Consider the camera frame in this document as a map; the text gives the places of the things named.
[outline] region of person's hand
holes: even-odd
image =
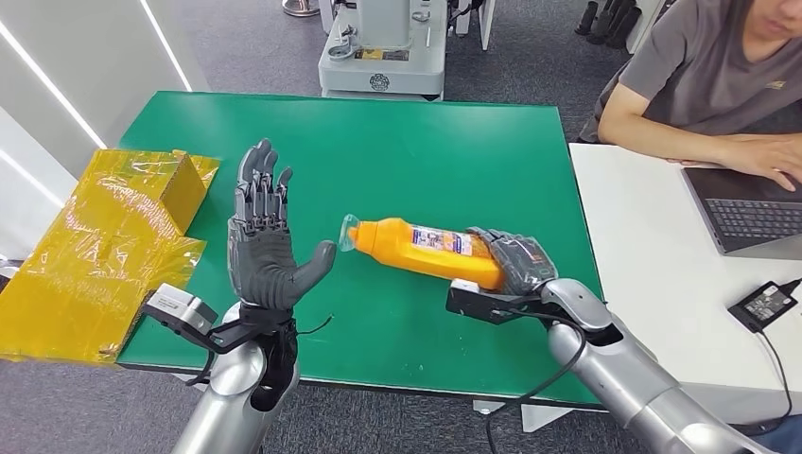
[[[322,241],[309,262],[298,266],[292,256],[287,225],[285,168],[273,188],[278,155],[262,139],[239,164],[235,214],[228,221],[228,266],[236,296],[245,303],[289,310],[331,271],[337,248]]]
[[[698,166],[698,165],[702,164],[699,161],[689,161],[687,159],[672,159],[672,158],[668,158],[668,159],[666,159],[666,161],[668,161],[671,164],[679,164],[680,166]]]
[[[774,180],[789,191],[796,187],[788,176],[802,182],[802,147],[797,140],[771,135],[729,135],[721,137],[716,164],[741,173]]]
[[[529,295],[544,282],[557,277],[557,269],[534,238],[479,227],[471,227],[467,232],[478,236],[487,245],[493,259],[504,271],[502,293]]]

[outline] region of robotic arm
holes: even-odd
[[[223,324],[211,328],[217,314],[199,298],[168,285],[151,293],[143,306],[144,313],[210,352],[193,381],[208,378],[209,386],[174,454],[261,452],[270,424],[298,382],[292,308],[331,270],[336,249],[324,241],[309,263],[297,266],[287,224],[291,170],[285,169],[273,187],[276,160],[263,140],[240,164],[228,240],[229,271],[239,301]],[[554,357],[569,364],[584,345],[571,371],[656,454],[772,452],[688,396],[591,291],[557,277],[534,238],[479,228],[469,232],[487,243],[505,272],[505,286],[502,293],[487,293],[456,280],[448,292],[448,310],[495,324],[522,315],[550,318],[543,325]]]
[[[624,428],[658,454],[771,453],[741,435],[683,391],[654,355],[582,283],[556,277],[556,269],[533,238],[470,229],[489,245],[505,270],[505,291],[482,292],[475,284],[452,282],[446,308],[489,323],[529,314],[574,322],[587,339],[571,371]],[[561,365],[582,348],[565,323],[543,321],[549,349]]]

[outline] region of black cable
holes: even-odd
[[[203,369],[200,369],[197,375],[194,378],[189,379],[184,385],[186,386],[195,386],[205,380],[207,375],[209,375],[209,370],[212,368],[212,362],[215,361],[215,352],[209,350],[209,355],[206,357],[206,364],[203,365]]]
[[[747,435],[749,437],[757,437],[759,435],[765,435],[767,433],[774,432],[780,426],[782,426],[782,424],[785,422],[786,419],[788,419],[788,416],[791,414],[791,411],[793,410],[793,402],[791,400],[791,391],[788,389],[788,378],[786,378],[786,376],[785,376],[785,369],[782,367],[782,360],[780,360],[779,354],[776,352],[776,349],[775,349],[774,345],[772,344],[772,342],[769,340],[769,337],[766,336],[766,333],[764,333],[763,330],[761,329],[761,330],[758,331],[758,334],[761,335],[764,339],[766,339],[766,343],[769,344],[769,348],[772,350],[772,354],[774,354],[775,359],[777,360],[777,366],[779,366],[779,374],[780,374],[780,377],[782,377],[782,388],[783,388],[783,391],[785,391],[785,398],[788,401],[788,409],[785,410],[785,413],[782,416],[780,416],[779,418],[772,419],[772,420],[769,420],[769,421],[764,421],[764,422],[760,423],[758,425],[760,427],[759,431],[752,432],[752,431],[746,430],[744,432],[744,435]],[[771,427],[767,428],[767,427],[765,427],[766,423],[770,423],[770,424],[774,423],[774,424]]]
[[[779,289],[782,291],[782,294],[791,296],[794,290],[799,287],[799,284],[802,284],[802,279],[794,279],[788,284],[784,284],[779,286]]]
[[[552,375],[549,378],[547,378],[546,380],[544,380],[542,383],[537,385],[534,389],[532,389],[528,393],[523,394],[520,397],[517,397],[515,400],[509,401],[509,402],[505,402],[504,405],[502,405],[501,407],[491,411],[490,414],[487,415],[487,420],[486,420],[485,425],[484,425],[484,430],[485,430],[485,432],[487,432],[487,443],[488,443],[488,445],[490,445],[490,451],[493,454],[498,454],[498,451],[496,450],[496,442],[493,441],[493,431],[491,430],[491,426],[490,426],[490,423],[492,421],[493,416],[496,415],[496,414],[501,413],[502,411],[510,409],[513,406],[524,405],[524,404],[531,403],[530,399],[532,397],[540,394],[543,390],[545,390],[546,388],[551,386],[552,383],[554,383],[555,381],[560,379],[560,377],[562,377],[568,371],[571,370],[571,368],[574,366],[574,364],[576,364],[576,362],[579,360],[580,356],[582,355],[582,352],[584,351],[584,348],[587,346],[587,336],[584,334],[584,331],[582,330],[582,328],[578,324],[576,324],[575,322],[573,322],[573,321],[571,321],[569,319],[565,319],[563,317],[557,317],[557,316],[554,316],[554,315],[537,314],[537,313],[534,313],[534,312],[524,312],[524,311],[520,311],[520,310],[516,310],[516,309],[507,309],[507,311],[510,312],[510,313],[516,314],[516,315],[522,315],[522,316],[525,316],[525,317],[533,317],[533,318],[539,319],[539,320],[548,320],[548,321],[562,323],[564,325],[567,325],[568,327],[570,327],[574,331],[576,331],[577,335],[580,337],[580,345],[579,345],[579,348],[577,349],[577,352],[574,354],[574,356],[571,357],[571,359],[566,363],[566,365],[564,365],[556,373],[554,373],[554,375]]]
[[[334,318],[334,314],[329,314],[328,318],[326,319],[325,322],[323,322],[323,324],[321,324],[320,326],[318,326],[317,328],[315,328],[315,329],[313,329],[311,331],[301,331],[300,333],[298,333],[298,335],[301,336],[301,335],[306,335],[306,334],[317,333],[318,331],[322,330],[329,322],[331,322],[331,319],[333,319],[333,318]]]
[[[323,324],[321,324],[317,328],[315,328],[315,329],[313,329],[311,331],[305,331],[305,332],[298,333],[298,334],[312,334],[312,333],[315,333],[315,332],[323,329],[329,322],[331,322],[331,319],[333,319],[333,318],[334,318],[333,314],[329,315],[328,319],[326,319],[326,321],[323,322]],[[212,369],[212,363],[213,362],[215,362],[215,352],[209,350],[208,351],[208,356],[206,357],[206,363],[203,364],[203,369],[200,369],[200,372],[198,372],[198,374],[195,375],[194,377],[192,377],[189,380],[187,380],[184,383],[184,385],[186,385],[186,386],[195,386],[195,385],[201,383],[206,378],[208,378],[209,371]]]
[[[472,9],[474,9],[474,2],[473,1],[465,9],[463,9],[459,13],[451,16],[451,18],[448,19],[448,24],[447,24],[446,28],[448,28],[449,26],[454,26],[454,24],[456,24],[456,22],[457,22],[457,18],[459,18],[460,16],[464,16],[465,14],[471,12]]]

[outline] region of laptop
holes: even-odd
[[[767,178],[729,169],[682,172],[720,253],[802,260],[802,184],[794,182],[797,190],[789,192]]]

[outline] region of black boot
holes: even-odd
[[[596,45],[603,44],[607,36],[607,31],[610,29],[610,21],[612,21],[612,19],[613,17],[610,15],[610,11],[602,11],[599,15],[599,20],[596,21],[596,24],[593,26],[592,33],[587,37],[587,41]]]
[[[619,29],[619,26],[621,25],[621,22],[623,22],[624,17],[626,17],[629,10],[632,9],[635,5],[636,5],[635,0],[621,1],[618,12],[616,12],[616,15],[613,16],[613,20],[610,21],[610,28],[607,31],[608,39],[612,38],[616,30]]]
[[[629,34],[632,33],[633,28],[635,28],[635,24],[637,24],[637,20],[640,18],[641,14],[642,11],[640,8],[630,8],[619,27],[616,28],[616,32],[607,40],[607,46],[614,49],[623,49],[626,47],[626,40]]]
[[[593,26],[593,20],[596,19],[596,12],[598,10],[599,4],[597,2],[587,2],[587,8],[584,9],[582,21],[579,23],[579,26],[576,27],[574,32],[582,36],[589,35],[590,28]]]
[[[608,11],[610,11],[610,18],[612,20],[613,17],[616,17],[616,14],[619,12],[619,8],[621,8],[621,2],[623,0],[612,0],[609,4]]]

